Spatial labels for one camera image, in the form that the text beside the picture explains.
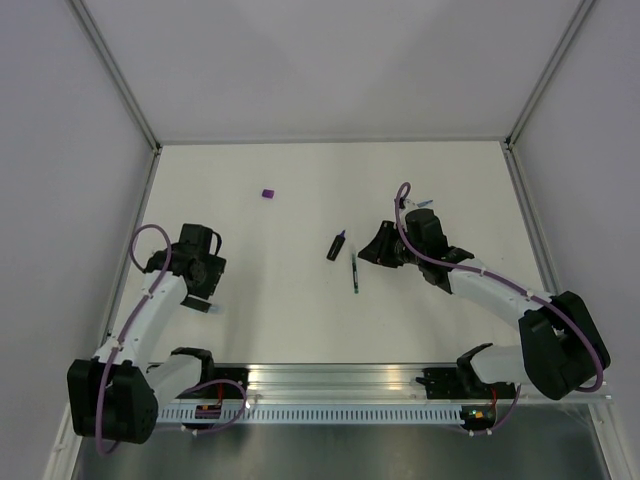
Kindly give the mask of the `green pen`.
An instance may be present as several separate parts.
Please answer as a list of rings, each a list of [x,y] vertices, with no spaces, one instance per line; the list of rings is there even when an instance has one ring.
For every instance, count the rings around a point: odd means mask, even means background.
[[[355,252],[351,253],[351,271],[352,271],[352,282],[353,282],[353,291],[354,294],[359,294],[359,273],[358,273],[358,265],[357,265],[357,254]]]

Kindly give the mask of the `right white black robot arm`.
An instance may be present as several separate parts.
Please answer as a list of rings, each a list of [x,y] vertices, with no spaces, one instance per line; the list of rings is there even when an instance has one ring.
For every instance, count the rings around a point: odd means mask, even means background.
[[[518,331],[515,345],[484,343],[457,359],[455,382],[464,395],[475,398],[495,385],[528,384],[560,400],[602,385],[611,357],[584,300],[571,291],[532,290],[490,271],[472,253],[449,244],[431,209],[382,222],[357,256],[392,269],[414,265],[430,285]]]

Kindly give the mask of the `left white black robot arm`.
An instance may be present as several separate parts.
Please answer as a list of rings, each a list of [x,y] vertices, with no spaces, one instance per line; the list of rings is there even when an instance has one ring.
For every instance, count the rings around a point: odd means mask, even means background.
[[[67,371],[74,431],[92,438],[106,456],[120,444],[142,444],[159,412],[185,393],[205,398],[217,386],[210,351],[178,347],[153,365],[152,353],[172,315],[181,307],[207,312],[226,261],[222,237],[199,224],[182,226],[177,242],[136,262],[144,282],[140,298],[117,333],[89,359],[76,359]]]

